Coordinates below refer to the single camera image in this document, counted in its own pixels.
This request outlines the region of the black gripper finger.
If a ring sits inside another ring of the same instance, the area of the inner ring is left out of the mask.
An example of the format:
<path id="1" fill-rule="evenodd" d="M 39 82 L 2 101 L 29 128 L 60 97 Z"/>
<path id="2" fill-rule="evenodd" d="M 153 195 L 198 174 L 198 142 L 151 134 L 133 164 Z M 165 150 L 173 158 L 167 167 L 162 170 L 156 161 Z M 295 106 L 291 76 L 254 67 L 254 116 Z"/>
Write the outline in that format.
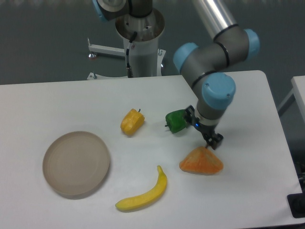
<path id="1" fill-rule="evenodd" d="M 203 138 L 206 141 L 206 148 L 211 147 L 213 150 L 216 150 L 224 139 L 221 134 L 216 132 L 205 133 Z"/>

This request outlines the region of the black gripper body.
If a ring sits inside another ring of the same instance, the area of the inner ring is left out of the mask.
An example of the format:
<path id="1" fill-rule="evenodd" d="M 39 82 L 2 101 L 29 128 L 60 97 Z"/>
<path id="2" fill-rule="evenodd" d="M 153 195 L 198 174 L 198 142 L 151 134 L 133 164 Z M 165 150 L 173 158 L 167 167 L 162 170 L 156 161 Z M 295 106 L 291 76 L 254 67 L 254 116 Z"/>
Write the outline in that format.
<path id="1" fill-rule="evenodd" d="M 193 106 L 188 106 L 183 115 L 187 124 L 193 126 L 202 135 L 212 135 L 218 125 L 218 119 L 210 120 L 202 117 Z"/>

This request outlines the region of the silver and grey robot arm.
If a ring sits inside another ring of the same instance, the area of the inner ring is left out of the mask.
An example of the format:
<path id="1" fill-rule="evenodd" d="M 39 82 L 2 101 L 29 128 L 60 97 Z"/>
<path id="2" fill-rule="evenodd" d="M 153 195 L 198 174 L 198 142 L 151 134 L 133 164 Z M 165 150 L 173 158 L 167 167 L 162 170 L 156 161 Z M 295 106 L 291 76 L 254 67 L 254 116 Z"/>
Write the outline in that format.
<path id="1" fill-rule="evenodd" d="M 213 43 L 205 48 L 186 43 L 174 53 L 173 63 L 198 99 L 196 107 L 184 110 L 183 121 L 216 149 L 223 136 L 215 128 L 236 91 L 235 82 L 223 70 L 257 55 L 260 41 L 253 30 L 239 27 L 223 1 L 195 0 L 193 5 Z M 115 20 L 124 48 L 89 44 L 90 52 L 124 57 L 128 78 L 159 76 L 163 51 L 158 40 L 165 20 L 152 1 L 95 0 L 93 6 L 101 21 Z"/>

